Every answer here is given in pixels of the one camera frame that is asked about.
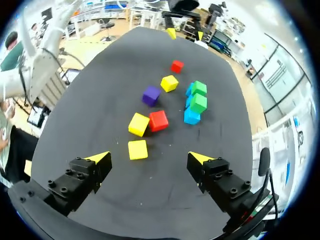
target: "floor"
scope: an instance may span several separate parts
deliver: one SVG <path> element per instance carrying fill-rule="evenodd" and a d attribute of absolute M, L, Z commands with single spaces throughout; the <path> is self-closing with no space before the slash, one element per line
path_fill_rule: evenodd
<path fill-rule="evenodd" d="M 112 21 L 115 22 L 115 26 L 109 30 L 109 34 L 111 36 L 115 36 L 116 39 L 129 31 L 129 22 L 125 19 L 114 19 Z M 79 58 L 84 63 L 84 65 L 87 65 L 98 53 L 107 48 L 108 45 L 113 42 L 100 42 L 100 39 L 107 35 L 108 31 L 102 30 L 94 36 L 84 36 L 79 40 L 63 39 L 60 43 L 60 47 L 64 47 L 67 52 Z M 182 33 L 177 33 L 177 36 L 183 37 L 184 35 Z M 228 56 L 221 54 L 210 47 L 208 50 L 212 54 L 216 54 L 225 59 L 233 69 L 245 99 L 251 125 L 251 133 L 254 135 L 257 132 L 266 129 L 266 120 L 262 106 L 260 104 L 259 96 L 255 90 L 254 84 L 246 76 L 245 70 L 239 63 L 232 60 Z M 65 58 L 65 62 L 62 65 L 63 68 L 73 68 L 79 70 L 83 68 L 76 60 L 74 60 L 70 56 L 63 56 L 63 58 Z M 18 106 L 16 107 L 15 112 L 16 114 L 12 119 L 12 123 L 15 124 L 18 128 L 21 128 L 24 131 L 33 134 L 30 124 L 27 123 L 28 115 Z M 27 161 L 26 163 L 25 172 L 29 175 L 31 174 L 31 162 L 29 161 Z"/>

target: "cable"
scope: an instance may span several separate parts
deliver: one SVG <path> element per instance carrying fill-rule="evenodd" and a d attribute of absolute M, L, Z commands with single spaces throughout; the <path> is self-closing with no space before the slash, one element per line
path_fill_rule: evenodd
<path fill-rule="evenodd" d="M 74 58 L 75 60 L 77 60 L 84 68 L 86 67 L 82 61 L 79 60 L 79 58 L 77 58 L 76 56 L 72 55 L 71 53 L 66 52 L 70 57 Z"/>
<path fill-rule="evenodd" d="M 24 91 L 24 106 L 27 107 L 28 106 L 27 105 L 27 101 L 31 106 L 32 106 L 32 104 L 31 104 L 31 102 L 30 102 L 30 100 L 28 98 L 28 94 L 27 94 L 27 90 L 26 90 L 25 78 L 24 78 L 24 75 L 22 73 L 22 64 L 23 64 L 22 59 L 23 58 L 20 56 L 19 57 L 19 69 L 18 69 L 18 71 L 19 71 L 20 80 L 21 80 L 21 83 L 22 83 L 23 91 Z"/>
<path fill-rule="evenodd" d="M 84 68 L 86 67 L 86 66 L 82 63 L 82 61 L 80 61 L 79 58 L 77 58 L 76 56 L 72 55 L 71 53 L 65 51 L 65 48 L 64 48 L 64 47 L 60 48 L 59 50 L 60 50 L 60 54 L 61 54 L 61 55 L 65 55 L 65 56 L 69 55 L 70 57 L 72 57 L 72 58 L 74 58 L 75 60 L 77 60 Z"/>
<path fill-rule="evenodd" d="M 271 185 L 272 198 L 273 198 L 274 210 L 275 210 L 274 225 L 276 225 L 277 224 L 277 220 L 278 220 L 278 205 L 277 205 L 276 193 L 275 193 L 275 188 L 274 188 L 274 180 L 272 178 L 271 170 L 270 170 L 269 175 L 270 175 L 270 185 Z"/>
<path fill-rule="evenodd" d="M 253 202 L 253 204 L 251 205 L 251 207 L 249 208 L 248 211 L 246 211 L 246 213 L 244 215 L 242 215 L 240 217 L 240 219 L 238 219 L 237 221 L 237 224 L 233 224 L 232 226 L 230 226 L 230 228 L 225 232 L 225 236 L 227 236 L 228 234 L 231 234 L 233 233 L 237 228 L 241 227 L 245 222 L 246 220 L 249 218 L 249 216 L 253 213 L 253 211 L 256 209 L 256 207 L 258 206 L 258 204 L 261 202 L 263 196 L 264 196 L 264 192 L 267 188 L 267 185 L 268 185 L 268 181 L 269 181 L 269 173 L 270 173 L 270 168 L 268 168 L 268 170 L 266 171 L 266 174 L 265 174 L 265 178 L 264 178 L 264 182 L 263 182 L 263 185 L 262 185 L 262 188 L 259 192 L 259 195 L 256 197 L 255 201 Z"/>
<path fill-rule="evenodd" d="M 64 75 L 65 78 L 66 78 L 65 84 L 66 84 L 66 85 L 70 85 L 70 81 L 69 81 L 69 79 L 68 79 L 68 76 L 67 76 L 66 72 L 64 71 L 63 67 L 61 66 L 61 64 L 60 64 L 59 60 L 57 59 L 57 57 L 56 57 L 52 52 L 50 52 L 48 49 L 46 49 L 46 48 L 44 48 L 44 47 L 42 47 L 41 49 L 44 50 L 45 52 L 47 52 L 48 54 L 50 54 L 50 55 L 53 57 L 53 59 L 54 59 L 54 60 L 56 61 L 56 63 L 59 65 L 59 67 L 61 68 L 61 70 L 62 70 L 62 72 L 63 72 L 63 75 Z"/>

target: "yellow cube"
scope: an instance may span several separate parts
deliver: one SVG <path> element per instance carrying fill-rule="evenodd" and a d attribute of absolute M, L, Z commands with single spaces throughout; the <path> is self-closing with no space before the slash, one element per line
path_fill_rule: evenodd
<path fill-rule="evenodd" d="M 136 112 L 129 124 L 129 132 L 142 137 L 145 133 L 149 121 L 150 118 Z"/>
<path fill-rule="evenodd" d="M 146 140 L 128 142 L 130 160 L 146 159 L 148 157 Z"/>
<path fill-rule="evenodd" d="M 170 75 L 162 78 L 160 86 L 168 93 L 175 90 L 178 84 L 178 80 L 173 75 Z"/>

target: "toy block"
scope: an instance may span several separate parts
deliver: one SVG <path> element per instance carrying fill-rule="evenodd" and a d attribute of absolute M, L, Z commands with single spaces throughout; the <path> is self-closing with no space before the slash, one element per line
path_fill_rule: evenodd
<path fill-rule="evenodd" d="M 188 107 L 184 111 L 184 122 L 186 124 L 196 125 L 197 123 L 200 122 L 200 120 L 201 120 L 201 115 L 191 111 L 190 107 Z"/>
<path fill-rule="evenodd" d="M 169 126 L 168 119 L 165 111 L 163 110 L 150 113 L 149 118 L 149 127 L 151 128 L 151 132 L 157 132 Z"/>
<path fill-rule="evenodd" d="M 148 157 L 146 140 L 128 142 L 130 160 L 146 159 Z"/>
<path fill-rule="evenodd" d="M 186 90 L 185 95 L 186 95 L 187 97 L 189 97 L 189 96 L 191 95 L 191 91 L 192 91 L 192 87 L 193 87 L 193 85 L 194 85 L 194 83 L 193 83 L 193 82 L 192 82 L 192 83 L 190 83 L 190 85 L 189 85 L 188 89 Z"/>
<path fill-rule="evenodd" d="M 207 109 L 207 102 L 205 96 L 196 93 L 190 102 L 190 110 L 196 114 L 202 114 Z"/>
<path fill-rule="evenodd" d="M 184 63 L 181 61 L 174 60 L 171 66 L 171 71 L 177 74 L 181 73 L 182 68 L 184 67 Z"/>
<path fill-rule="evenodd" d="M 155 86 L 148 86 L 148 88 L 144 91 L 142 101 L 153 107 L 156 105 L 157 100 L 160 96 L 161 90 Z"/>
<path fill-rule="evenodd" d="M 192 86 L 191 94 L 200 94 L 205 97 L 207 94 L 207 85 L 202 82 L 195 81 L 194 85 Z"/>
<path fill-rule="evenodd" d="M 162 78 L 160 85 L 163 88 L 163 90 L 165 90 L 168 93 L 175 90 L 178 84 L 179 84 L 178 80 L 173 75 L 170 75 Z"/>
<path fill-rule="evenodd" d="M 129 124 L 129 132 L 142 137 L 146 131 L 149 121 L 150 119 L 148 117 L 136 112 Z"/>
<path fill-rule="evenodd" d="M 187 109 L 190 106 L 191 100 L 194 96 L 190 95 L 185 102 L 185 108 Z"/>

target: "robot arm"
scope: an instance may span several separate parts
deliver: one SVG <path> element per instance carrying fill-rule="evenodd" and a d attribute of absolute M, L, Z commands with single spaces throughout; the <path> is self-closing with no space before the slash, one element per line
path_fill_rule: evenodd
<path fill-rule="evenodd" d="M 51 110 L 54 108 L 66 86 L 57 73 L 59 64 L 53 56 L 58 57 L 63 30 L 81 3 L 82 0 L 56 1 L 56 14 L 38 49 L 32 45 L 24 15 L 21 14 L 18 29 L 26 59 L 20 68 L 0 72 L 0 101 L 11 97 L 27 97 L 33 103 L 38 97 Z"/>

